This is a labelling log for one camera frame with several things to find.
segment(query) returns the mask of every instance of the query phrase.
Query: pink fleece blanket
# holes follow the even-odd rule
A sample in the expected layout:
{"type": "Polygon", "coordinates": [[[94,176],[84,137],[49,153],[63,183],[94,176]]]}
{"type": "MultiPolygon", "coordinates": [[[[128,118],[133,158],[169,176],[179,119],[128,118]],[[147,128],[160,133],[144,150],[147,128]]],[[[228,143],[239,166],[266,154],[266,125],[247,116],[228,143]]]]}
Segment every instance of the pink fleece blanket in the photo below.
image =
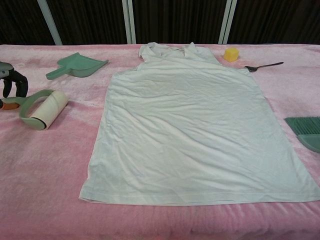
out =
{"type": "MultiPolygon", "coordinates": [[[[19,110],[0,112],[0,240],[320,239],[320,201],[165,207],[78,199],[111,76],[142,62],[139,47],[0,46],[0,61],[11,63],[28,78],[29,94],[50,88],[70,97],[68,106],[44,131],[22,123],[19,110]],[[46,79],[45,74],[58,67],[57,60],[75,52],[109,63],[86,78],[46,79]]],[[[233,63],[223,60],[229,46],[206,47],[222,64],[235,68],[284,62],[252,76],[320,185],[320,154],[303,147],[283,120],[320,116],[320,46],[238,45],[240,58],[233,63]]]]}

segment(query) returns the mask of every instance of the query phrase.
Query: spoon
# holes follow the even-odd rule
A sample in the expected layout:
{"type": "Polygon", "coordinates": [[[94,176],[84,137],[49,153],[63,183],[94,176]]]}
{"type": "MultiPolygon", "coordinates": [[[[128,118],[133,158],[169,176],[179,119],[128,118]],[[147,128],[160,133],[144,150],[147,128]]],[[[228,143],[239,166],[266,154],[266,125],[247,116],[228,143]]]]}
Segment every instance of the spoon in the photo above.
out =
{"type": "Polygon", "coordinates": [[[269,67],[269,66],[275,66],[275,65],[280,65],[280,64],[283,64],[284,62],[277,62],[277,63],[274,63],[274,64],[269,64],[269,65],[263,65],[263,66],[257,66],[257,67],[254,67],[254,66],[244,66],[245,68],[247,68],[249,70],[249,72],[251,73],[254,73],[258,70],[258,68],[264,68],[264,67],[269,67]]]}

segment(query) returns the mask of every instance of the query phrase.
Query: sponge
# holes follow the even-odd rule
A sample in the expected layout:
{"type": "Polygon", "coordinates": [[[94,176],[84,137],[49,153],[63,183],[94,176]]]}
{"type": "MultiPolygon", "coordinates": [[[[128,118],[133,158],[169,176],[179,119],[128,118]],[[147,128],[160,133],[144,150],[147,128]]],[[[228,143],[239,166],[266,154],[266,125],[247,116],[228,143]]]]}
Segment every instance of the sponge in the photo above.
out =
{"type": "Polygon", "coordinates": [[[230,47],[224,51],[223,57],[228,62],[233,62],[238,59],[238,56],[239,56],[239,50],[236,49],[235,47],[230,47]]]}

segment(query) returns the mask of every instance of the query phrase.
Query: broom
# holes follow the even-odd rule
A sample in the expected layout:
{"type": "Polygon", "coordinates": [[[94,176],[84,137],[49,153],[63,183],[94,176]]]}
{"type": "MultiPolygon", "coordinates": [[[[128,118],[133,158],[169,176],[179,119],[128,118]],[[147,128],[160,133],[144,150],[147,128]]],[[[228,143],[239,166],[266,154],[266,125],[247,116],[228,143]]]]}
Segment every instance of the broom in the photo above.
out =
{"type": "Polygon", "coordinates": [[[304,146],[320,153],[320,117],[287,117],[284,120],[304,146]]]}

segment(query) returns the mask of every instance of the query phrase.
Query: white vertical bar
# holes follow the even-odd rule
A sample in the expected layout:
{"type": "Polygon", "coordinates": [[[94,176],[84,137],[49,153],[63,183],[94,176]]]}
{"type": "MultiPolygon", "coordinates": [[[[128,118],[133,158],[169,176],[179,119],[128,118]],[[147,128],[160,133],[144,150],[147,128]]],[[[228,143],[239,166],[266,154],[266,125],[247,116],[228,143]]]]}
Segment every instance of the white vertical bar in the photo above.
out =
{"type": "Polygon", "coordinates": [[[229,33],[230,33],[232,21],[234,19],[236,6],[237,6],[237,0],[232,0],[232,4],[231,4],[231,7],[230,7],[230,12],[229,12],[229,17],[228,17],[228,21],[227,21],[227,24],[226,24],[224,37],[223,37],[223,42],[222,42],[223,44],[227,44],[228,43],[229,33]]]}
{"type": "Polygon", "coordinates": [[[222,44],[224,41],[231,3],[232,3],[232,0],[226,0],[218,44],[222,44]]]}
{"type": "Polygon", "coordinates": [[[126,42],[128,44],[132,44],[132,35],[131,35],[132,31],[130,27],[128,0],[122,0],[122,8],[123,8],[123,17],[124,17],[124,25],[125,25],[126,42]]]}
{"type": "Polygon", "coordinates": [[[130,18],[131,39],[132,39],[132,43],[136,44],[137,41],[136,41],[134,8],[133,8],[132,0],[127,0],[127,2],[128,2],[129,18],[130,18]]]}
{"type": "Polygon", "coordinates": [[[49,28],[49,31],[51,33],[51,36],[53,38],[55,45],[62,45],[62,41],[61,41],[59,32],[57,30],[55,21],[51,15],[47,0],[37,0],[37,2],[41,9],[42,15],[45,19],[45,22],[49,28]]]}

